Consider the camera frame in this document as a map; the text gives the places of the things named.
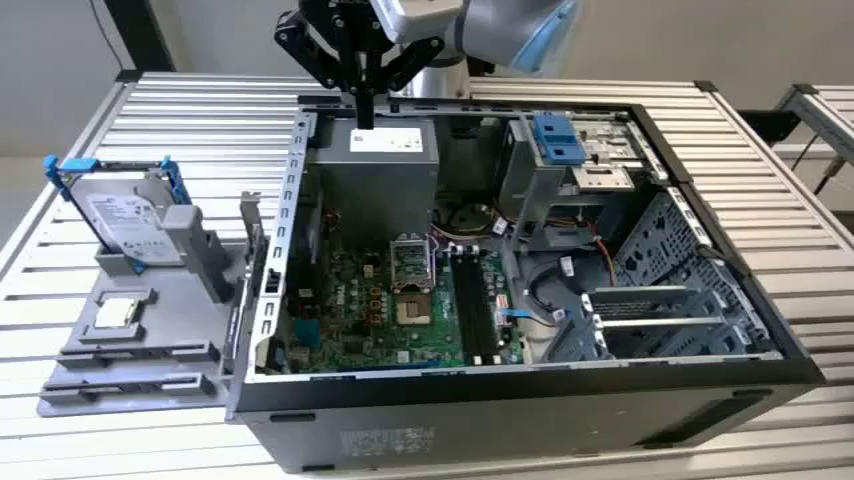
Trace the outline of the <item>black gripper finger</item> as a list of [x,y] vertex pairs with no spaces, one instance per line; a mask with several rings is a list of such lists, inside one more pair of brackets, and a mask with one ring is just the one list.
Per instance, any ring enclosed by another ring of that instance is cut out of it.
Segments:
[[339,88],[354,97],[358,128],[364,129],[364,82],[358,52],[338,52],[299,9],[279,16],[274,40],[324,88]]
[[399,91],[414,79],[445,48],[441,38],[417,40],[406,46],[403,52],[382,64],[383,51],[366,52],[364,69],[364,128],[374,128],[375,97],[390,91]]

